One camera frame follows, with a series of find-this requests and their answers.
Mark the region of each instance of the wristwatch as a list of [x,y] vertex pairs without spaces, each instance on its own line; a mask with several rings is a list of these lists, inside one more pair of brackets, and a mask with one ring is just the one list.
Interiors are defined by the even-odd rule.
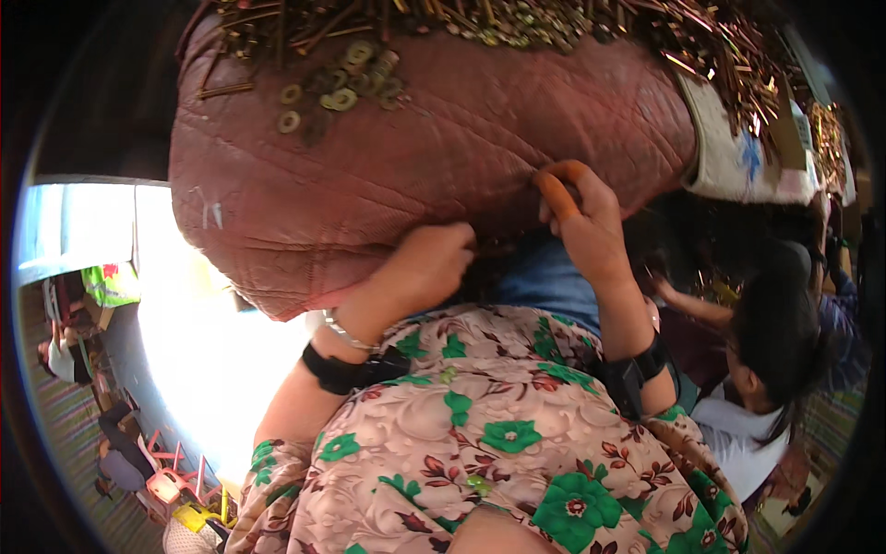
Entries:
[[332,329],[341,339],[346,342],[351,347],[357,348],[358,350],[363,350],[364,352],[368,352],[369,355],[378,354],[381,348],[378,345],[368,345],[361,340],[357,340],[351,335],[347,334],[341,325],[338,324],[338,319],[335,317],[334,309],[325,309],[323,310],[323,324]]

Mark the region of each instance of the red quilted fabric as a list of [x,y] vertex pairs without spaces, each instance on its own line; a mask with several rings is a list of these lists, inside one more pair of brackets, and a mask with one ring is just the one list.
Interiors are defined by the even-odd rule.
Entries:
[[[676,188],[695,156],[695,130],[668,69],[627,40],[587,38],[565,57],[446,33],[397,37],[396,74],[411,101],[386,112],[362,99],[305,147],[298,131],[276,130],[280,90],[353,38],[321,42],[296,69],[267,64],[252,92],[199,101],[213,52],[196,55],[196,46],[213,26],[207,19],[197,28],[180,76],[169,161],[175,218],[277,320],[335,306],[417,225],[465,220],[481,237],[537,226],[529,177],[554,160],[586,162],[627,217]],[[247,73],[223,60],[207,88]]]

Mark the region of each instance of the jeans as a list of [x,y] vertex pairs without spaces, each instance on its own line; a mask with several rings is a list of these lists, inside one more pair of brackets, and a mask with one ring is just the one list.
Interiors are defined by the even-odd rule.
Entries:
[[562,240],[547,232],[527,234],[513,256],[510,271],[493,291],[493,304],[543,309],[600,336],[594,288],[569,259]]

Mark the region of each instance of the pink floral fabric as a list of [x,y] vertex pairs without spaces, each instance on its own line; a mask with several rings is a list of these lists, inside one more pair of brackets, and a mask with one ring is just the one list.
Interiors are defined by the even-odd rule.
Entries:
[[460,306],[385,345],[407,376],[355,392],[314,444],[256,448],[227,552],[445,552],[478,505],[571,554],[747,550],[696,424],[623,419],[580,370],[601,345],[574,322]]

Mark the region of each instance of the hand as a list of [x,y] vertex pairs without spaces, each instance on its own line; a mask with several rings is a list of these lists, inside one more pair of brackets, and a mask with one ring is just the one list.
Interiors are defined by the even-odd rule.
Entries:
[[830,219],[830,196],[827,192],[818,191],[815,193],[815,196],[812,197],[812,201],[809,203],[809,208],[812,209],[812,212],[815,214],[819,223],[823,223],[825,226],[828,225],[828,219]]
[[[559,179],[578,188],[580,210]],[[615,192],[576,160],[543,168],[532,180],[543,195],[539,219],[563,239],[572,263],[594,289],[633,282]]]
[[655,290],[658,297],[665,302],[670,302],[677,293],[676,289],[668,283],[667,279],[658,273],[652,274],[652,288]]
[[464,271],[474,260],[470,249],[475,240],[474,230],[464,222],[413,230],[354,295],[354,301],[378,313],[385,326],[438,306],[461,285]]

